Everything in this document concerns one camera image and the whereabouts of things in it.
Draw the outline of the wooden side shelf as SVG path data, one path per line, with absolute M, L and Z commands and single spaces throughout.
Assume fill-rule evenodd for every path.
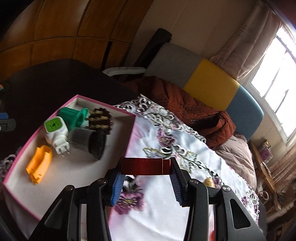
M 256 148 L 254 143 L 251 140 L 249 140 L 248 145 L 254 156 L 255 162 L 257 164 L 258 175 L 263 179 L 264 183 L 267 185 L 268 189 L 271 192 L 275 210 L 279 211 L 281 210 L 281 206 L 280 206 L 280 203 L 278 202 L 278 195 L 275 190 L 274 180 L 272 178 L 271 172 L 269 171 L 266 164 L 262 160 L 259 150 Z

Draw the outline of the yellow embossed round object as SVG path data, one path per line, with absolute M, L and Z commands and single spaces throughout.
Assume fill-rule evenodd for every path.
M 211 177 L 206 178 L 203 184 L 207 187 L 215 188 L 215 183 Z

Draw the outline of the wooden wardrobe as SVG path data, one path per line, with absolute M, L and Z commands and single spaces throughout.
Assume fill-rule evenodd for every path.
M 1 39 L 1 80 L 37 64 L 74 59 L 120 66 L 151 1 L 33 1 Z

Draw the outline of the purple gift box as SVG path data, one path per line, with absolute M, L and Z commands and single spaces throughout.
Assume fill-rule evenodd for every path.
M 268 140 L 265 140 L 262 145 L 259 147 L 259 153 L 266 164 L 273 158 L 273 154 L 271 152 L 271 145 Z

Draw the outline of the orange plastic block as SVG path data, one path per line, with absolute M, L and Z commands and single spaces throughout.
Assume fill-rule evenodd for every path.
M 208 241 L 215 240 L 215 206 L 209 205 Z

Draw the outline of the rust red quilted jacket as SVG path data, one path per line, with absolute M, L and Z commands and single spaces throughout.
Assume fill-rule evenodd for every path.
M 235 132 L 236 126 L 226 111 L 203 104 L 169 81 L 148 76 L 123 85 L 174 113 L 184 124 L 205 137 L 211 149 L 225 143 Z

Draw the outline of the black cushion roll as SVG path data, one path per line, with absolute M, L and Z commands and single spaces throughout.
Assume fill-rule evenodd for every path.
M 171 37 L 172 34 L 169 31 L 158 28 L 133 66 L 147 69 L 162 46 L 171 41 Z

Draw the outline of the green white plug-in adapter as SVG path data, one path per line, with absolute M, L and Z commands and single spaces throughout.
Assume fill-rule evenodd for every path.
M 60 116 L 55 116 L 44 122 L 45 139 L 59 155 L 69 152 L 68 142 L 69 130 L 65 121 Z

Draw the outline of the floral embroidered white tablecloth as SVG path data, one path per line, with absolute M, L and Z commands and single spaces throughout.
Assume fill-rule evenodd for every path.
M 39 223 L 30 240 L 264 240 L 258 197 L 172 112 L 141 96 L 77 95 L 30 137 L 4 186 Z

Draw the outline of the green plastic funnel piece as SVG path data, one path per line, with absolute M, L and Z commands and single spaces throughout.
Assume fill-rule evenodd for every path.
M 57 115 L 60 116 L 69 131 L 74 128 L 80 128 L 81 125 L 87 118 L 89 110 L 87 108 L 83 108 L 81 110 L 76 110 L 72 108 L 63 107 L 58 110 Z

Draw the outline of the yellow-orange plastic piece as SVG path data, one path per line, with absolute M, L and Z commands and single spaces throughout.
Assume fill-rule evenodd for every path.
M 26 172 L 34 184 L 39 184 L 45 176 L 53 158 L 53 151 L 49 146 L 36 148 L 34 156 L 27 165 Z

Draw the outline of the black grey cylinder cup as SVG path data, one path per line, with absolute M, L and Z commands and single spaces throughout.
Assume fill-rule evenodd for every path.
M 106 134 L 87 128 L 74 128 L 69 133 L 70 147 L 92 154 L 100 160 L 106 144 Z

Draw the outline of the mauve pillow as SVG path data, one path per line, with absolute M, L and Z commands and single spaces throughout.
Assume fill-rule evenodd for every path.
M 219 145 L 215 152 L 255 191 L 257 178 L 252 153 L 244 135 L 235 132 L 225 143 Z

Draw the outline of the multicolour padded headboard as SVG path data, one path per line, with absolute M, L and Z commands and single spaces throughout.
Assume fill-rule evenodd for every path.
M 252 95 L 224 70 L 181 46 L 166 43 L 148 62 L 146 76 L 156 76 L 185 90 L 203 104 L 225 110 L 236 132 L 250 140 L 264 113 Z

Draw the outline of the pink curtain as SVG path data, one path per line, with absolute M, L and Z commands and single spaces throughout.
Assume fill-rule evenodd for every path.
M 257 1 L 236 34 L 210 61 L 239 81 L 260 62 L 282 25 L 280 18 Z

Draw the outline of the red metallic cylinder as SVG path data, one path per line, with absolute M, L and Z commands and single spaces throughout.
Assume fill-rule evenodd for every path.
M 169 175 L 171 160 L 163 158 L 122 158 L 121 174 L 124 175 Z

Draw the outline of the brown studded round object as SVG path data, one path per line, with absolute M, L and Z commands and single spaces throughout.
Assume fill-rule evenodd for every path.
M 88 120 L 87 128 L 109 135 L 113 126 L 113 119 L 110 112 L 105 108 L 95 108 L 89 113 L 90 115 L 86 118 Z

